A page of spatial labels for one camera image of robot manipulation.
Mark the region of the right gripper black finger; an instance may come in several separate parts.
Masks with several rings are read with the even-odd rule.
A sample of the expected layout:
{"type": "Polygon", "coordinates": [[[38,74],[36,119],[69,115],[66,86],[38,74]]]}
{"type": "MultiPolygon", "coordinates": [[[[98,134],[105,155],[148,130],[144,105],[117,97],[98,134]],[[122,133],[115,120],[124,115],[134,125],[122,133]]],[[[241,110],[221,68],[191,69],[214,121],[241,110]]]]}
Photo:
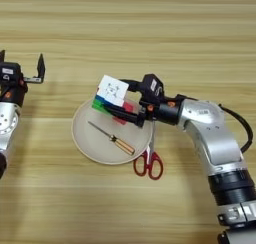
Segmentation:
{"type": "Polygon", "coordinates": [[[130,92],[141,92],[142,91],[141,83],[139,81],[122,79],[122,82],[124,82],[128,85],[128,90],[130,92]]]}
{"type": "Polygon", "coordinates": [[[131,102],[125,102],[122,106],[104,103],[103,108],[112,116],[133,123],[139,128],[143,127],[146,120],[146,109],[131,102]]]}

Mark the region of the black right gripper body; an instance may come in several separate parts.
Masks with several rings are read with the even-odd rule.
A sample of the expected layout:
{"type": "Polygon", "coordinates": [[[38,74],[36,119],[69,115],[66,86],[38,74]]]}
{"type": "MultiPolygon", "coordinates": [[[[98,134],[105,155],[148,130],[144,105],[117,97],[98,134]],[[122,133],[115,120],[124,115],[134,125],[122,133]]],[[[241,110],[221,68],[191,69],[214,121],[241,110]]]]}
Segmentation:
{"type": "Polygon", "coordinates": [[[146,119],[149,121],[159,121],[169,125],[177,125],[181,110],[182,101],[180,99],[164,99],[160,102],[139,101],[145,108],[146,119]]]}

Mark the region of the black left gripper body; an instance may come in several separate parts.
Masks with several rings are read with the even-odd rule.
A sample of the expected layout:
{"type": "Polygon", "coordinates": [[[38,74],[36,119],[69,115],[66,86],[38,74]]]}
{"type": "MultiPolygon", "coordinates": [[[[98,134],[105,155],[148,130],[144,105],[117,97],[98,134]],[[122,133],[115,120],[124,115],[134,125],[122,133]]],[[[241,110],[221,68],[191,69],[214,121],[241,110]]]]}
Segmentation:
{"type": "Polygon", "coordinates": [[[22,106],[29,84],[41,84],[41,78],[21,78],[18,81],[0,82],[0,102],[14,103],[22,106]]]}

